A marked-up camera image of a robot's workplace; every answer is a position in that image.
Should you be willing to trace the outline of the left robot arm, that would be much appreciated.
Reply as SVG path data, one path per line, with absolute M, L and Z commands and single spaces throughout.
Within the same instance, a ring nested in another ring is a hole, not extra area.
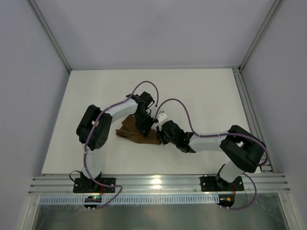
M 91 151 L 102 147 L 108 138 L 111 124 L 125 118 L 116 135 L 138 144 L 160 145 L 156 132 L 152 129 L 154 118 L 151 117 L 152 96 L 143 92 L 141 95 L 127 96 L 124 101 L 106 108 L 104 111 L 91 105 L 87 108 L 76 134 L 79 141 Z

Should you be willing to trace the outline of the brown cloth napkin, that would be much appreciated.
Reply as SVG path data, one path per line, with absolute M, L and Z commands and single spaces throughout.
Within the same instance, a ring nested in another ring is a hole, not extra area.
M 136 118 L 132 115 L 129 115 L 123 120 L 122 126 L 120 129 L 116 129 L 116 135 L 120 138 L 132 141 L 138 144 L 153 144 L 161 145 L 161 139 L 158 134 L 150 129 L 148 136 L 144 137 L 141 132 L 136 128 Z

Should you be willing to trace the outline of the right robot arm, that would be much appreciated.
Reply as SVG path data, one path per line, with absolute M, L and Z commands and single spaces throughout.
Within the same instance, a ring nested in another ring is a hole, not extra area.
M 164 145 L 171 143 L 184 153 L 202 151 L 224 152 L 229 162 L 222 165 L 215 176 L 216 185 L 222 191 L 231 189 L 235 179 L 243 173 L 254 173 L 266 154 L 266 145 L 240 126 L 233 125 L 225 133 L 196 134 L 185 132 L 172 120 L 156 128 Z

